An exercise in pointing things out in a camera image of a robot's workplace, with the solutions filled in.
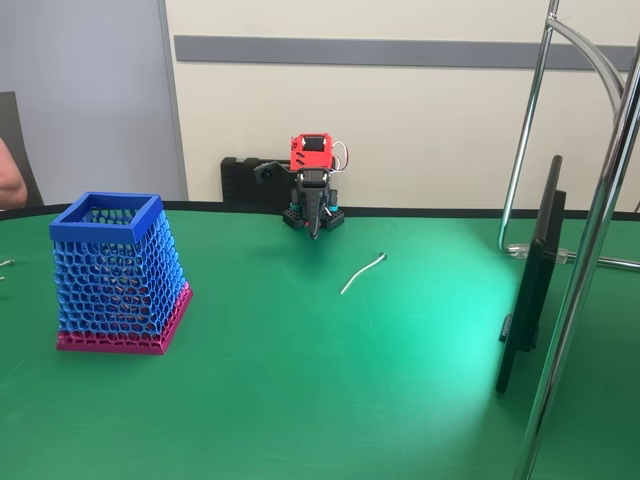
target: person's arm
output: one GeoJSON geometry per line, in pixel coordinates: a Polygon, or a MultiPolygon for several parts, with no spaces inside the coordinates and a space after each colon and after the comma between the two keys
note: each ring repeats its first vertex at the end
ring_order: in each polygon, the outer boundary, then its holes
{"type": "Polygon", "coordinates": [[[0,210],[22,208],[27,203],[27,186],[9,149],[0,138],[0,210]]]}

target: metal frame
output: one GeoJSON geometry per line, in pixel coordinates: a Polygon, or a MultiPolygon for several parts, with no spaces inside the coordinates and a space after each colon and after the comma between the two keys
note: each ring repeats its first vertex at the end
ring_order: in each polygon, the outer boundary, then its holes
{"type": "Polygon", "coordinates": [[[586,226],[582,233],[580,246],[578,252],[573,254],[575,265],[558,314],[558,321],[533,402],[522,451],[513,475],[514,480],[529,480],[533,473],[542,433],[548,423],[547,414],[553,404],[557,392],[556,387],[562,375],[577,321],[582,314],[597,265],[604,264],[632,269],[640,267],[637,262],[599,257],[640,128],[640,39],[638,40],[626,85],[620,90],[621,79],[619,75],[612,71],[615,69],[611,67],[606,58],[584,37],[557,21],[555,16],[558,3],[559,0],[551,0],[549,3],[538,66],[531,87],[520,144],[518,145],[518,154],[511,175],[511,184],[509,185],[509,193],[507,194],[500,226],[498,246],[502,251],[514,253],[513,250],[504,248],[504,235],[511,213],[515,187],[520,176],[533,112],[540,90],[544,63],[549,43],[551,42],[551,34],[554,29],[574,43],[589,58],[589,61],[598,71],[611,98],[611,103],[615,110],[615,122],[586,226]]]}
{"type": "MultiPolygon", "coordinates": [[[[520,141],[518,142],[516,158],[513,164],[513,170],[511,172],[511,179],[509,180],[509,189],[507,190],[507,198],[505,200],[504,210],[502,212],[502,220],[500,222],[500,230],[498,234],[498,248],[506,254],[521,258],[525,255],[523,255],[520,250],[526,247],[522,247],[517,244],[505,246],[505,237],[507,233],[507,227],[509,225],[509,220],[511,218],[511,211],[513,209],[513,201],[516,196],[516,189],[518,188],[518,180],[520,179],[522,164],[524,163],[524,156],[527,150],[529,134],[531,132],[531,126],[533,124],[533,115],[535,113],[536,104],[538,102],[540,86],[542,84],[542,77],[544,75],[553,32],[558,32],[560,35],[574,44],[584,54],[587,60],[589,60],[591,65],[593,65],[593,68],[600,76],[602,83],[607,90],[607,94],[609,95],[614,118],[618,113],[621,98],[624,93],[624,81],[620,73],[611,64],[609,59],[605,55],[603,55],[602,52],[600,52],[600,50],[598,50],[598,48],[589,40],[587,40],[572,28],[566,26],[556,18],[559,2],[560,0],[551,0],[549,2],[549,10],[547,11],[547,19],[545,21],[544,32],[540,44],[540,51],[538,53],[538,60],[536,62],[536,69],[533,75],[533,83],[531,85],[529,101],[527,102],[527,109],[525,112],[524,122],[522,124],[522,131],[520,133],[520,141]]],[[[570,262],[575,262],[576,254],[574,252],[568,252],[567,259],[570,262]]],[[[609,267],[640,271],[640,262],[634,260],[600,257],[598,263],[600,265],[606,265],[609,267]]]]}

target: red robot part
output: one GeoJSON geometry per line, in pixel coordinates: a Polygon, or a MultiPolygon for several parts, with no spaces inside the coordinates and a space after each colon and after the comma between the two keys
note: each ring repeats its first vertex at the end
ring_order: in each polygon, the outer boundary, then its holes
{"type": "Polygon", "coordinates": [[[327,133],[303,133],[291,139],[289,169],[333,167],[331,137],[327,133]]]}

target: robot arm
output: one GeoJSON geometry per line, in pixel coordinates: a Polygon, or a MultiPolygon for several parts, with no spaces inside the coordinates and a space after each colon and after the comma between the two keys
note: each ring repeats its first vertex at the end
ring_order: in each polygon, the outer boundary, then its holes
{"type": "Polygon", "coordinates": [[[283,219],[296,230],[309,227],[309,234],[315,240],[320,227],[333,230],[344,222],[344,214],[338,210],[338,191],[331,189],[331,174],[344,170],[334,168],[337,161],[329,135],[300,135],[291,141],[289,169],[278,162],[261,165],[255,169],[256,182],[288,175],[293,187],[291,206],[284,211],[283,219]]]}

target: black chair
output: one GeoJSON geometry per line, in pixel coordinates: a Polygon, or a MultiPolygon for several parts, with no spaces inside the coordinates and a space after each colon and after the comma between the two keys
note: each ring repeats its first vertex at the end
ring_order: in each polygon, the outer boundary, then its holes
{"type": "Polygon", "coordinates": [[[0,138],[4,141],[27,185],[27,207],[44,205],[36,178],[27,157],[27,149],[22,138],[22,127],[18,115],[15,92],[0,92],[0,138]]]}

